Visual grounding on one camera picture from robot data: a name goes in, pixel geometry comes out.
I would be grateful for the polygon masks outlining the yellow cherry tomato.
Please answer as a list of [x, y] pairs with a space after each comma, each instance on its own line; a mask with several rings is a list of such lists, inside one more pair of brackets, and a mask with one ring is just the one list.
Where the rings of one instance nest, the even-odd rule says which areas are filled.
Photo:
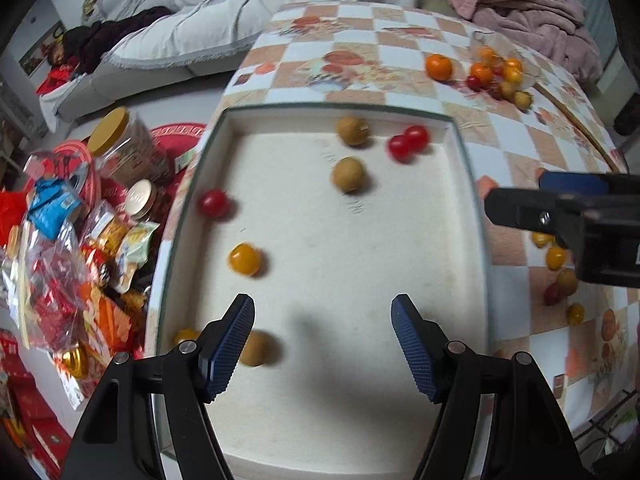
[[554, 242], [554, 236], [546, 233], [533, 232], [530, 239], [538, 248], [544, 248]]
[[253, 276], [262, 267], [262, 252], [248, 243], [241, 243], [229, 252], [230, 268], [239, 274]]
[[574, 304], [568, 306], [566, 316], [569, 326], [582, 324], [586, 316], [586, 309], [579, 302], [574, 302]]
[[178, 330], [172, 342], [175, 346], [178, 346], [179, 344], [182, 344], [183, 342], [188, 340], [197, 340], [198, 336], [200, 336], [200, 333], [201, 332], [199, 330], [192, 330], [192, 328], [183, 328], [182, 330]]

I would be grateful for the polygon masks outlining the brown longan fruit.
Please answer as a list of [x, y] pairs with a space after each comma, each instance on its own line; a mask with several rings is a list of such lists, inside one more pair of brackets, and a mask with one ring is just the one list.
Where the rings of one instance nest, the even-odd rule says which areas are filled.
[[503, 99], [512, 102], [515, 96], [515, 87], [509, 81], [500, 82], [500, 92]]
[[533, 96], [526, 91], [515, 91], [512, 102], [521, 112], [527, 112], [532, 107]]
[[366, 167], [356, 157], [344, 157], [332, 169], [332, 183], [345, 194], [357, 192], [366, 179]]

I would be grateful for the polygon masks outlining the brown longan in tray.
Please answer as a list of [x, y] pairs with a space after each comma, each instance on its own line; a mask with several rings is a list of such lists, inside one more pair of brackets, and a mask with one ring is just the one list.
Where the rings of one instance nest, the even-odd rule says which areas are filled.
[[336, 133], [344, 144], [360, 146], [369, 141], [370, 129], [363, 118], [347, 115], [337, 122]]
[[263, 330], [252, 330], [240, 355], [240, 363], [249, 367], [269, 364], [276, 357], [277, 343]]

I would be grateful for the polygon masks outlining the orange cherry tomato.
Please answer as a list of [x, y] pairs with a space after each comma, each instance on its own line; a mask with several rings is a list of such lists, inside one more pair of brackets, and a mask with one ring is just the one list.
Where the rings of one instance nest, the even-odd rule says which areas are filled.
[[552, 245], [548, 248], [544, 261], [550, 271], [559, 271], [566, 265], [570, 252], [560, 246]]

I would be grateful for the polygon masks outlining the brown longan on table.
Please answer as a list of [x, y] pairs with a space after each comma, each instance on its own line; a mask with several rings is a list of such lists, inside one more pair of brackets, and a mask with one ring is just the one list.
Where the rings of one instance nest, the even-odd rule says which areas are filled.
[[563, 297], [574, 295], [578, 289], [578, 278], [571, 268], [562, 269], [556, 276], [555, 284], [558, 285]]

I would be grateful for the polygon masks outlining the red cherry tomato on table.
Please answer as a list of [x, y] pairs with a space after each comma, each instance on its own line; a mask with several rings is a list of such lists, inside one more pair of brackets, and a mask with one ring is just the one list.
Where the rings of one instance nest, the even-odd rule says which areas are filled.
[[555, 304], [558, 304], [563, 298], [564, 294], [562, 292], [562, 288], [558, 283], [552, 283], [544, 290], [545, 306], [554, 306]]

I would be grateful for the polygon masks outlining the long wooden stick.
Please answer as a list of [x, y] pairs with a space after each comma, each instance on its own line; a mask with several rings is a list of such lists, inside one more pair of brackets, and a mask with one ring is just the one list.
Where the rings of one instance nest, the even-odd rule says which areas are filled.
[[596, 151], [602, 156], [602, 158], [608, 165], [608, 168], [610, 168], [613, 172], [620, 172], [620, 168], [618, 168], [615, 160], [612, 159], [610, 153], [600, 144], [599, 140], [565, 104], [563, 104], [550, 90], [548, 90], [540, 82], [536, 82], [536, 84], [534, 84], [534, 88], [538, 92], [540, 92], [546, 99], [548, 99], [580, 132], [580, 134], [596, 149]]

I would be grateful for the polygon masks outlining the yellow cherry tomato in tray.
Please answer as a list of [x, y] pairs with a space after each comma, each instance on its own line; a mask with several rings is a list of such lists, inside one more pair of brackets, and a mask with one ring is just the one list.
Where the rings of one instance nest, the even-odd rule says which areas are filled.
[[239, 274], [253, 276], [262, 267], [262, 252], [248, 243], [241, 243], [229, 252], [230, 268]]

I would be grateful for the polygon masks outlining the red cherry tomato in tray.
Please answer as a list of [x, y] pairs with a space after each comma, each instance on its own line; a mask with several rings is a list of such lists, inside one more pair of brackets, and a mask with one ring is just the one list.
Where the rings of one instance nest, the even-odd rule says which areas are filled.
[[198, 199], [198, 211], [208, 218], [225, 216], [231, 206], [231, 200], [226, 192], [220, 188], [212, 188]]
[[431, 142], [430, 133], [427, 128], [421, 125], [413, 125], [405, 128], [404, 137], [413, 153], [422, 153]]
[[403, 134], [396, 134], [396, 136], [389, 138], [386, 148], [390, 157], [401, 164], [408, 162], [413, 155], [411, 144]]

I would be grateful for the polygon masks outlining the large orange mandarin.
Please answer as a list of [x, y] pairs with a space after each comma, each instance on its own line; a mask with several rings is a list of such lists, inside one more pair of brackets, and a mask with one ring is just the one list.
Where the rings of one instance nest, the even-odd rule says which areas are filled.
[[487, 87], [494, 79], [494, 72], [492, 71], [492, 68], [489, 65], [480, 62], [476, 62], [471, 65], [469, 75], [476, 77], [483, 87]]

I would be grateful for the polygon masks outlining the white shallow tray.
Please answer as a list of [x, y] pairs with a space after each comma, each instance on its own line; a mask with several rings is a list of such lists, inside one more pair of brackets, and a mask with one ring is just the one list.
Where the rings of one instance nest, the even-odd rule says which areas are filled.
[[[366, 144], [336, 133], [369, 125]], [[405, 128], [431, 142], [405, 164], [386, 143]], [[273, 362], [238, 366], [208, 416], [232, 472], [244, 479], [409, 479], [437, 408], [416, 388], [390, 322], [407, 294], [424, 318], [476, 350], [487, 346], [488, 257], [468, 155], [454, 121], [375, 105], [308, 103], [225, 110], [204, 134], [174, 239], [160, 250], [150, 351], [183, 328], [252, 297]], [[333, 167], [356, 157], [363, 186], [345, 194]], [[212, 188], [231, 206], [198, 211]], [[262, 252], [253, 276], [229, 252]]]

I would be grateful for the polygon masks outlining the pile of red snack bags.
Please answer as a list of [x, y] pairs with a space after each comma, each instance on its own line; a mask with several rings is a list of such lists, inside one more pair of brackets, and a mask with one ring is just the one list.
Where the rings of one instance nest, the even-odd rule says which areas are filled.
[[[21, 191], [1, 193], [1, 303], [23, 344], [49, 357], [70, 406], [80, 408], [116, 353], [142, 356], [160, 224], [108, 201], [84, 142], [31, 154], [25, 172]], [[40, 178], [67, 180], [85, 203], [56, 240], [27, 218]]]

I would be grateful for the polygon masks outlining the small orange mandarin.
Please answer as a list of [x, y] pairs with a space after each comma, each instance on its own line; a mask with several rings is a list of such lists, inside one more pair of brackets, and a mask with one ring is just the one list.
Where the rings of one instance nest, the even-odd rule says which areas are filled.
[[425, 71], [430, 78], [438, 82], [447, 82], [454, 73], [454, 66], [445, 55], [430, 54], [425, 58]]

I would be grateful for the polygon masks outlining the pink blanket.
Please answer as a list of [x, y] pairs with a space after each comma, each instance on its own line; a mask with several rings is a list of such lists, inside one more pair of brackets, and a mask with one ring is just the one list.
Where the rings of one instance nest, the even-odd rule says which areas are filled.
[[459, 16], [550, 58], [579, 81], [602, 76], [579, 0], [447, 0]]

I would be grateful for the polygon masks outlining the plastic jar with yellow lid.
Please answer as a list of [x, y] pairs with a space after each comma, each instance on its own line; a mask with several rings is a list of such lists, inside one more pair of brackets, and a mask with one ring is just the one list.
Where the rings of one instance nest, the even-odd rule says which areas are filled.
[[143, 179], [164, 182], [172, 177], [166, 152], [127, 107], [114, 108], [96, 125], [87, 148], [100, 176], [124, 188]]

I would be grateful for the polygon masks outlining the blue snack packet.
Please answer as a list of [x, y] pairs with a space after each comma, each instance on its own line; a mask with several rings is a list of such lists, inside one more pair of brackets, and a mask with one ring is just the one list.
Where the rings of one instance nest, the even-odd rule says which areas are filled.
[[48, 240], [56, 240], [64, 222], [74, 222], [84, 209], [84, 201], [67, 180], [40, 178], [27, 218]]

